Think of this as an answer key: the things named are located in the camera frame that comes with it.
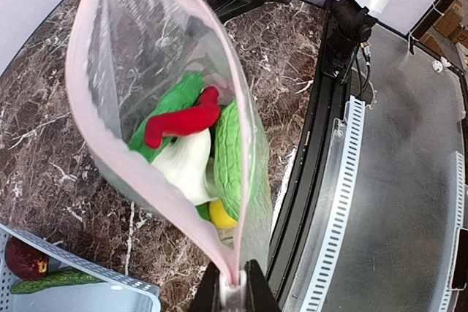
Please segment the clear zip top bag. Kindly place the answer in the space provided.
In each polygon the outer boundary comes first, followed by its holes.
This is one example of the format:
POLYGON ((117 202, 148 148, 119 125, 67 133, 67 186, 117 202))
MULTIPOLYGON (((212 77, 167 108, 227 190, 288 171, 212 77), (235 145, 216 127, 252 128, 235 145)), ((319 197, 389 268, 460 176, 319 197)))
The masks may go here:
POLYGON ((269 144, 224 26, 204 0, 81 0, 65 66, 102 175, 178 227, 238 285, 267 265, 269 144))

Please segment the long green pepper toy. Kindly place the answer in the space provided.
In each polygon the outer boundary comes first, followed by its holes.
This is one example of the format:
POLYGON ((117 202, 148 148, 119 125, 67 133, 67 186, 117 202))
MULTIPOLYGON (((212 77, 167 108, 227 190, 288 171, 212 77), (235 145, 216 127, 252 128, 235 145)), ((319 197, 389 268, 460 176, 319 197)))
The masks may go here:
POLYGON ((192 107, 203 90, 203 76, 199 72, 186 72, 181 82, 173 86, 160 100, 156 109, 143 120, 128 142, 131 151, 140 153, 150 164, 168 146, 173 137, 164 137, 158 149, 149 148, 144 143, 144 131, 148 120, 156 115, 163 115, 192 107))

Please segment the green leafy vegetable toy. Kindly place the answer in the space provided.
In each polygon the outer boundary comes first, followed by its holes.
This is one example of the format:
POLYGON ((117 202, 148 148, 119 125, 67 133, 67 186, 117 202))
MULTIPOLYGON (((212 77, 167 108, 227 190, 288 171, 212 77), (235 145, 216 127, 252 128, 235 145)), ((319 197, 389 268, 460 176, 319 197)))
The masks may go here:
POLYGON ((204 220, 206 220, 206 221, 208 221, 208 222, 211 221, 210 213, 209 213, 209 203, 208 203, 208 202, 203 203, 203 204, 201 204, 201 205, 197 205, 197 206, 196 206, 196 210, 197 210, 199 216, 200 216, 202 219, 204 219, 204 220))

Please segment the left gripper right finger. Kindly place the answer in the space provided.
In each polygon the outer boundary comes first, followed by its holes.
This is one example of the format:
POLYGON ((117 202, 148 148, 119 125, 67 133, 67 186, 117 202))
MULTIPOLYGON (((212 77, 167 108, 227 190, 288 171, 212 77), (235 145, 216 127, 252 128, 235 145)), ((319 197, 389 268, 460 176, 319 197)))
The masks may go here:
POLYGON ((281 312, 279 304, 256 260, 248 261, 246 272, 246 310, 248 312, 281 312))

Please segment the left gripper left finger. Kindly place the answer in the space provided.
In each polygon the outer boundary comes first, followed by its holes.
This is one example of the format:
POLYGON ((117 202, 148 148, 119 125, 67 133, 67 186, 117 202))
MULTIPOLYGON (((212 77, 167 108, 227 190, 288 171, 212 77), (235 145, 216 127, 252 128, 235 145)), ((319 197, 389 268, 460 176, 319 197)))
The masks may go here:
POLYGON ((198 286, 197 293, 189 306, 189 312, 220 312, 219 270, 210 263, 198 286))

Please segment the yellow corn toy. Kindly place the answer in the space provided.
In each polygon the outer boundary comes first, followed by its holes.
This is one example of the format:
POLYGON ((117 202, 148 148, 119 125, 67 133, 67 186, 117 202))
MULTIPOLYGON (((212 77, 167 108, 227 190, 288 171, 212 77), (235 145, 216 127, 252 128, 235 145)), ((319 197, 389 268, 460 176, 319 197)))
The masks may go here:
POLYGON ((240 213, 240 201, 229 200, 227 209, 221 200, 215 200, 208 203, 208 212, 210 221, 219 229, 230 229, 238 225, 238 216, 240 213))

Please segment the white radish toy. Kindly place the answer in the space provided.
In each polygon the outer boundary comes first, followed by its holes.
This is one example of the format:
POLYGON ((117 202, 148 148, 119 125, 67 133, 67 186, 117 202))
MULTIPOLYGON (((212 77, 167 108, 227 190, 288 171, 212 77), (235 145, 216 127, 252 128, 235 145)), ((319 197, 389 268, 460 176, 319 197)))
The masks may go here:
POLYGON ((153 160, 156 167, 173 186, 193 204, 210 200, 205 185, 205 170, 211 150, 209 129, 177 137, 153 160))

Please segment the red chili pepper toy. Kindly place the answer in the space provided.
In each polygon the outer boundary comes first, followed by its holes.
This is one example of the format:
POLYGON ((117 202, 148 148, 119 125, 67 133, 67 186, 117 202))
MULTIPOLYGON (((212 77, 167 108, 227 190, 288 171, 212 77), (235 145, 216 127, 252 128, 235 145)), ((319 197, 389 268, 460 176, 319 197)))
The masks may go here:
POLYGON ((157 149, 164 137, 186 137, 213 126, 221 114, 218 98, 218 90, 209 86, 194 107, 151 117, 144 131, 146 146, 157 149))

